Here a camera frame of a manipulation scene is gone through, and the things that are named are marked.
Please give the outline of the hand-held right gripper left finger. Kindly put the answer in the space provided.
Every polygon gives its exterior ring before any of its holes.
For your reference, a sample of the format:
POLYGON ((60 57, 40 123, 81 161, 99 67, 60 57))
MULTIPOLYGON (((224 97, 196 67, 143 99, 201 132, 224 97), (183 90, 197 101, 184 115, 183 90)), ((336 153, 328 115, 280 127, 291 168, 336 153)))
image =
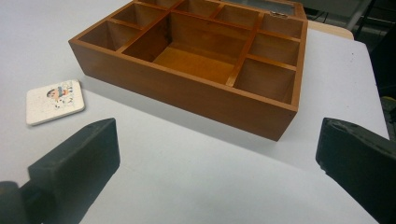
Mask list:
POLYGON ((116 120, 88 124, 28 167, 31 224, 78 224, 120 167, 116 120))

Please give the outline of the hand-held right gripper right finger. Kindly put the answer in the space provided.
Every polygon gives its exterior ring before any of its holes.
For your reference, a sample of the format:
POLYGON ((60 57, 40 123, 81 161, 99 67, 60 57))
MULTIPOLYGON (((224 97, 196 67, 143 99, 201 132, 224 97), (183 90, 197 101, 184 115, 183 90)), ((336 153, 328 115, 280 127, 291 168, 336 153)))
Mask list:
POLYGON ((396 224, 396 142, 357 124, 325 118, 316 161, 379 224, 396 224))

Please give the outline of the white square cartoon coaster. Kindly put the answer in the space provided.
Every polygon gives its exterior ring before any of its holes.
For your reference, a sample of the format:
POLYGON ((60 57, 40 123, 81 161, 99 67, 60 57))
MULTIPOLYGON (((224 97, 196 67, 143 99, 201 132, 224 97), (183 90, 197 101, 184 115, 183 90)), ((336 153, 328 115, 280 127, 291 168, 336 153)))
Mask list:
POLYGON ((59 119, 85 109, 80 82, 66 80, 26 93, 26 123, 30 126, 59 119))

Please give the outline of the wooden compartment box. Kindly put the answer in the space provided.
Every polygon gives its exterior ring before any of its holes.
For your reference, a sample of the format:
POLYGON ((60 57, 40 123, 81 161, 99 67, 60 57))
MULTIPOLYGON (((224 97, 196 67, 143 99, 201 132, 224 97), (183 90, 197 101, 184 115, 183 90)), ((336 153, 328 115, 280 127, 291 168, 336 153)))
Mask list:
POLYGON ((89 77, 277 141, 299 109, 307 25, 290 0, 133 0, 69 45, 89 77))

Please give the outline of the metal stand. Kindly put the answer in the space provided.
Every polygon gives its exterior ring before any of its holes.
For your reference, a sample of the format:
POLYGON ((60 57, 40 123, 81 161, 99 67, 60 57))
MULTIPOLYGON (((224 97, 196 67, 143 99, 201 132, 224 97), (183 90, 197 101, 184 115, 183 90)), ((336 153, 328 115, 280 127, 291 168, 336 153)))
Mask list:
POLYGON ((346 28, 351 31, 375 0, 346 0, 346 28))

